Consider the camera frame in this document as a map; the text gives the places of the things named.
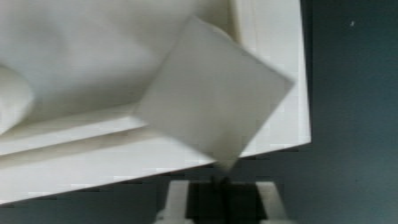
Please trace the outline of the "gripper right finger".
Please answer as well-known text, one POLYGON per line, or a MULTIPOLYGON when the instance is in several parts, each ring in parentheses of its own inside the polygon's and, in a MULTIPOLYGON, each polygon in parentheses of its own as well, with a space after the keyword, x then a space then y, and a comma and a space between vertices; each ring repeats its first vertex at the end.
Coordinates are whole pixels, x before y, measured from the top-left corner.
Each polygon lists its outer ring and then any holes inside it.
POLYGON ((225 224, 286 224, 286 209, 273 182, 222 181, 225 224))

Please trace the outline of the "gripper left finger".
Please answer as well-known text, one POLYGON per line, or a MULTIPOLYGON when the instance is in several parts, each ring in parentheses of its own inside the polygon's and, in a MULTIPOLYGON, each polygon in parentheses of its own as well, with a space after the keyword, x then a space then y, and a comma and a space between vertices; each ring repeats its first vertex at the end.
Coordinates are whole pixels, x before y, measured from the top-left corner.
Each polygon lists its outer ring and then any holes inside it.
POLYGON ((216 224, 220 221, 222 202, 211 183, 174 180, 154 224, 216 224))

